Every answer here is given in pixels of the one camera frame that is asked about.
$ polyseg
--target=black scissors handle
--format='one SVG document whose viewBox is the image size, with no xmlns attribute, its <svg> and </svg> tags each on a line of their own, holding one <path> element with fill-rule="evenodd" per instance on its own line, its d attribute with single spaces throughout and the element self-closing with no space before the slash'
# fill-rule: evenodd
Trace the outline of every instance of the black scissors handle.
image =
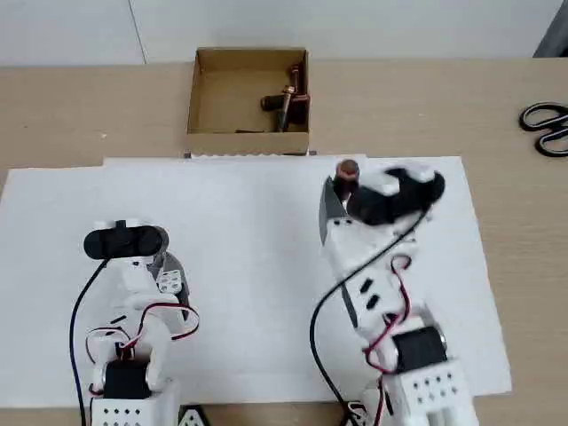
<svg viewBox="0 0 568 426">
<path fill-rule="evenodd" d="M 552 118 L 542 120 L 541 122 L 530 122 L 529 117 L 538 111 L 552 111 L 558 114 Z M 531 105 L 518 117 L 518 125 L 521 129 L 526 131 L 544 129 L 554 130 L 558 126 L 561 126 L 564 122 L 568 122 L 568 107 L 554 102 L 540 102 L 538 104 Z"/>
<path fill-rule="evenodd" d="M 530 122 L 529 117 L 538 111 L 552 111 L 557 113 L 552 118 L 541 122 Z M 547 157 L 567 157 L 568 149 L 556 150 L 547 147 L 548 142 L 558 140 L 568 136 L 568 127 L 563 126 L 568 123 L 568 107 L 554 102 L 540 102 L 529 106 L 519 115 L 518 125 L 526 131 L 550 130 L 546 135 L 541 136 L 534 143 L 536 150 Z"/>
</svg>

